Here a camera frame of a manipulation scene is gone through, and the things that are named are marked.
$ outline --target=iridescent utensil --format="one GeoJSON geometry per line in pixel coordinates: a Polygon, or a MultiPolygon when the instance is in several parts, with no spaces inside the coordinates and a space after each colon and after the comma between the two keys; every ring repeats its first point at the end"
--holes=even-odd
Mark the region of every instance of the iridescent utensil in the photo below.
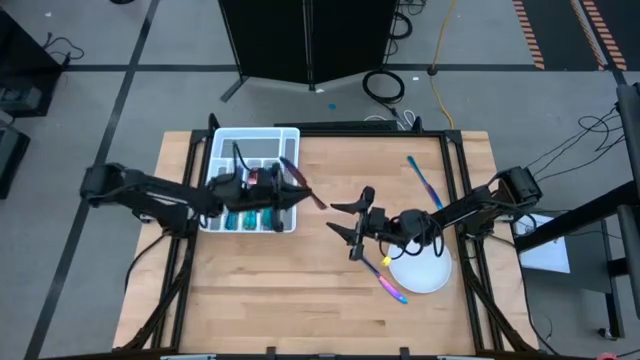
{"type": "Polygon", "coordinates": [[[427,189],[429,196],[431,196],[431,200],[433,200],[433,202],[436,203],[438,210],[442,209],[443,207],[442,202],[440,202],[440,198],[438,197],[438,194],[436,194],[436,191],[427,182],[427,179],[425,179],[424,176],[422,175],[422,172],[418,168],[418,164],[416,164],[416,161],[413,159],[413,156],[407,156],[407,160],[409,160],[409,165],[411,165],[411,167],[416,172],[416,174],[418,174],[420,181],[422,181],[422,185],[424,185],[424,188],[427,189]]]}
{"type": "Polygon", "coordinates": [[[382,285],[382,287],[387,290],[387,292],[393,296],[396,300],[398,300],[399,302],[403,303],[403,304],[408,304],[409,300],[407,300],[407,298],[402,295],[401,292],[399,292],[398,290],[396,290],[396,288],[393,287],[393,285],[391,285],[391,283],[385,279],[378,270],[376,270],[375,267],[373,267],[373,265],[371,265],[371,263],[369,262],[369,260],[367,260],[367,258],[365,258],[364,256],[362,257],[362,262],[367,266],[367,268],[373,273],[373,275],[375,275],[378,278],[378,282],[380,282],[380,285],[382,285]]]}
{"type": "MultiPolygon", "coordinates": [[[[287,158],[283,156],[280,156],[280,162],[284,165],[289,174],[291,174],[291,176],[296,179],[300,186],[309,188],[309,185],[307,185],[307,179],[304,178],[300,170],[298,170],[298,168],[293,165],[291,161],[287,160],[287,158]]],[[[318,198],[313,192],[311,193],[311,198],[316,203],[316,206],[318,206],[318,209],[324,210],[327,208],[327,205],[325,205],[325,203],[322,202],[322,200],[320,200],[320,198],[318,198]]]]}

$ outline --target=rainbow spoon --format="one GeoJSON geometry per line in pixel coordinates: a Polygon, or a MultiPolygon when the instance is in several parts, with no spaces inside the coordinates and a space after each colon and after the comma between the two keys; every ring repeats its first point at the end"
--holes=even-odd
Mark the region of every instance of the rainbow spoon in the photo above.
{"type": "Polygon", "coordinates": [[[398,300],[403,304],[409,303],[409,300],[407,300],[407,298],[404,295],[402,295],[402,293],[396,290],[396,288],[394,288],[393,285],[391,285],[391,283],[387,279],[385,279],[382,275],[380,275],[380,272],[378,272],[378,270],[376,270],[376,268],[374,268],[373,265],[371,265],[371,263],[369,262],[369,260],[367,260],[367,258],[365,258],[364,256],[362,257],[362,262],[367,266],[369,270],[371,270],[373,275],[375,275],[378,278],[380,285],[382,285],[382,287],[385,290],[387,290],[389,295],[393,296],[396,300],[398,300]]]}

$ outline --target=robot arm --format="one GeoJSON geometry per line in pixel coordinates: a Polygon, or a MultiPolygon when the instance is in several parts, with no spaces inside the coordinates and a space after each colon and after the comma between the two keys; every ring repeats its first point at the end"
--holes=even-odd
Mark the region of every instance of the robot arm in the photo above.
{"type": "MultiPolygon", "coordinates": [[[[185,236],[189,223],[199,216],[215,218],[223,207],[239,212],[273,207],[288,209],[311,195],[311,189],[284,181],[279,163],[270,168],[251,170],[255,184],[247,186],[237,173],[219,175],[206,186],[188,185],[149,176],[120,164],[94,165],[87,169],[80,196],[93,207],[120,204],[130,208],[138,218],[149,216],[165,232],[185,236]]],[[[274,216],[274,230],[282,229],[274,216]]]]}
{"type": "Polygon", "coordinates": [[[496,218],[522,216],[538,202],[542,192],[528,169],[515,167],[496,174],[488,184],[473,189],[470,194],[433,214],[411,209],[389,219],[382,208],[373,207],[369,211],[374,195],[374,189],[366,187],[357,202],[331,205],[339,211],[359,214],[353,230],[327,223],[351,246],[349,258],[354,261],[362,258],[365,237],[404,249],[410,241],[429,245],[443,229],[459,225],[469,238],[484,238],[493,231],[496,218]],[[498,189],[491,191],[489,187],[494,181],[498,181],[498,189]]]}

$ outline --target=gray carpet floor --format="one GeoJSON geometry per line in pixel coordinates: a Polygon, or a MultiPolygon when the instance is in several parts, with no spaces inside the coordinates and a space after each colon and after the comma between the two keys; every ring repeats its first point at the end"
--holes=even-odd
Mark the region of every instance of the gray carpet floor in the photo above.
{"type": "MultiPolygon", "coordinates": [[[[67,36],[86,56],[73,64],[128,64],[152,0],[116,6],[105,0],[4,0],[4,8],[44,43],[48,31],[67,36]]],[[[460,0],[442,51],[444,63],[532,64],[511,0],[460,0]]],[[[448,2],[430,1],[414,34],[392,63],[424,63],[433,56],[448,2]]],[[[233,55],[212,0],[161,0],[140,58],[142,64],[231,64],[233,55]]],[[[427,129],[448,126],[424,72],[399,71],[406,96],[398,105],[422,116],[427,129]]],[[[67,72],[44,118],[16,121],[31,137],[10,196],[0,201],[0,357],[19,359],[34,330],[80,199],[84,169],[97,153],[123,72],[67,72]]],[[[625,73],[628,83],[640,73],[625,73]]],[[[360,120],[386,116],[361,88],[362,75],[322,85],[323,93],[250,79],[228,103],[219,97],[236,81],[231,72],[138,72],[133,78],[108,160],[152,172],[165,131],[202,128],[213,112],[223,126],[360,120]]],[[[616,101],[609,72],[443,71],[435,78],[462,130],[488,131],[499,169],[525,165],[580,130],[578,118],[602,116],[616,101]]],[[[378,91],[393,83],[374,79],[378,91]]],[[[591,160],[601,138],[586,136],[544,173],[591,160]]],[[[595,164],[541,183],[541,207],[567,209],[631,179],[624,145],[595,164]]],[[[610,231],[619,230],[610,219],[610,231]]],[[[91,210],[82,231],[40,356],[108,351],[123,300],[123,278],[140,229],[128,211],[91,210]]],[[[613,242],[614,255],[622,245],[613,242]]],[[[640,344],[640,321],[627,279],[618,281],[627,338],[610,342],[602,295],[527,282],[531,316],[549,343],[568,355],[624,352],[640,344]]]]}

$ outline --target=yellow cable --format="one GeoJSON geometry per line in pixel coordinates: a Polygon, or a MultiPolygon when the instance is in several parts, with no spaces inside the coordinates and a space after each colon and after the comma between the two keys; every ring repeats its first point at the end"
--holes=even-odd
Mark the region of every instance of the yellow cable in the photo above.
{"type": "Polygon", "coordinates": [[[444,107],[442,99],[440,99],[440,94],[438,94],[438,90],[436,90],[435,85],[433,85],[433,76],[429,76],[429,82],[431,83],[431,89],[433,90],[433,93],[436,95],[436,99],[438,100],[438,105],[440,105],[440,110],[442,110],[442,112],[447,116],[447,119],[449,119],[449,126],[451,127],[451,129],[455,129],[456,126],[453,122],[453,117],[451,117],[451,114],[449,114],[447,108],[444,107]]]}
{"type": "MultiPolygon", "coordinates": [[[[440,55],[440,47],[442,45],[442,38],[444,37],[444,30],[447,28],[447,23],[449,22],[449,18],[451,17],[451,13],[453,13],[453,9],[456,7],[457,0],[451,0],[451,6],[449,6],[449,12],[447,12],[447,16],[445,16],[444,21],[442,22],[442,27],[440,27],[440,35],[438,36],[438,44],[436,45],[436,54],[433,56],[433,63],[431,64],[431,68],[436,68],[436,62],[438,60],[438,55],[440,55]]],[[[433,84],[433,76],[429,76],[429,82],[431,83],[431,89],[433,93],[436,95],[436,99],[438,100],[438,105],[440,105],[440,110],[447,116],[449,120],[449,126],[454,129],[455,122],[453,121],[453,117],[447,111],[447,108],[444,107],[444,103],[442,99],[440,99],[440,94],[438,90],[436,90],[436,86],[433,84]]]]}

